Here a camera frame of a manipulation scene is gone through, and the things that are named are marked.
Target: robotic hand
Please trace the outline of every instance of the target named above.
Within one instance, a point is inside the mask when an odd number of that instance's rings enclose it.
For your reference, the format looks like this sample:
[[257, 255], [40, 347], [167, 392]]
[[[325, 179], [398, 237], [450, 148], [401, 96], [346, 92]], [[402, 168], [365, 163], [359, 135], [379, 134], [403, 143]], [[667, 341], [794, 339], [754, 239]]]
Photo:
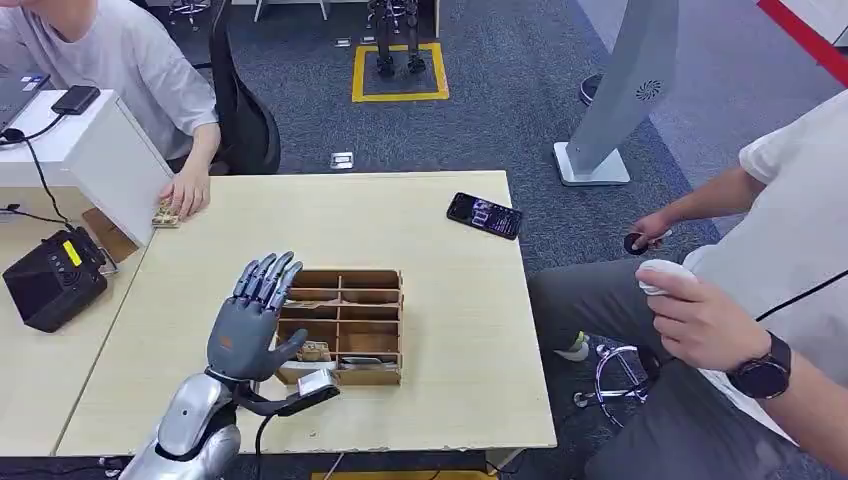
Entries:
[[301, 262], [292, 252], [254, 260], [224, 301], [206, 345], [204, 373], [187, 378], [171, 399], [153, 438], [130, 462], [121, 480], [212, 480], [238, 455], [236, 408], [265, 417], [290, 416], [339, 394], [333, 377], [319, 370], [298, 381], [298, 392], [269, 401], [252, 389], [292, 358], [306, 340], [299, 330], [269, 350], [280, 309]]

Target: laptop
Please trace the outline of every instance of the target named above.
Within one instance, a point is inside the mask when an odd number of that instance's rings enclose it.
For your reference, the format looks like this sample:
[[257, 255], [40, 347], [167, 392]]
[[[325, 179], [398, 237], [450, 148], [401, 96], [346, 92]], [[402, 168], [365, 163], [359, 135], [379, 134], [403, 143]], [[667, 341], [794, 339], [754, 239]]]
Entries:
[[0, 66], [0, 131], [12, 124], [48, 80], [46, 73], [16, 72]]

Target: light wood tabletop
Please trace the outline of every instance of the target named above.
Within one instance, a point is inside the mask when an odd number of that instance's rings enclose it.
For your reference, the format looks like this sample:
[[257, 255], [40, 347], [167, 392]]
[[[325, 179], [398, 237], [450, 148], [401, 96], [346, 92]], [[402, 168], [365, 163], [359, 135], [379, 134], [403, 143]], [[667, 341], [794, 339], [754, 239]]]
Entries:
[[[271, 422], [270, 453], [514, 449], [556, 444], [518, 242], [445, 218], [454, 194], [510, 204], [504, 172], [214, 178], [212, 204], [157, 231], [58, 449], [128, 454], [180, 383], [244, 266], [294, 250], [307, 268], [402, 271], [400, 386]], [[260, 393], [282, 398], [275, 378]], [[239, 415], [242, 451], [260, 419]]]
[[[90, 208], [78, 193], [55, 189], [72, 219]], [[21, 202], [26, 211], [55, 217], [39, 189], [0, 189], [0, 200]], [[0, 272], [20, 260], [61, 228], [23, 217], [0, 218]], [[56, 333], [25, 326], [9, 294], [0, 287], [0, 455], [54, 454], [65, 426], [94, 367], [142, 257], [136, 252], [109, 278], [109, 288], [94, 304]]]

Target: watch face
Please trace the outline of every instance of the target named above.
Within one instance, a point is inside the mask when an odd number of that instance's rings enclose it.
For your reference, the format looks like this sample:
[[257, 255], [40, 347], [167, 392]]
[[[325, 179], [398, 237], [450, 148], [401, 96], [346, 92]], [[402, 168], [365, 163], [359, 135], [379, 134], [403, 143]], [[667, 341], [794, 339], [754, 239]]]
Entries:
[[734, 386], [751, 398], [773, 398], [789, 387], [789, 372], [768, 361], [752, 362], [734, 376]]

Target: wooden box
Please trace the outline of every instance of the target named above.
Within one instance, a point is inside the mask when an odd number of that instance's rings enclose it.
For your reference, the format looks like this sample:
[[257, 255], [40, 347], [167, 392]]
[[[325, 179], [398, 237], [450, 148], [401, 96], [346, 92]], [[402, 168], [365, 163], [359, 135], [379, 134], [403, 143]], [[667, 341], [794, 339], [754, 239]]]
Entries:
[[328, 345], [329, 362], [293, 359], [283, 364], [277, 377], [291, 385], [319, 368], [330, 368], [342, 385], [398, 385], [402, 327], [400, 272], [304, 270], [295, 277], [280, 313], [277, 342], [305, 328], [307, 341]]

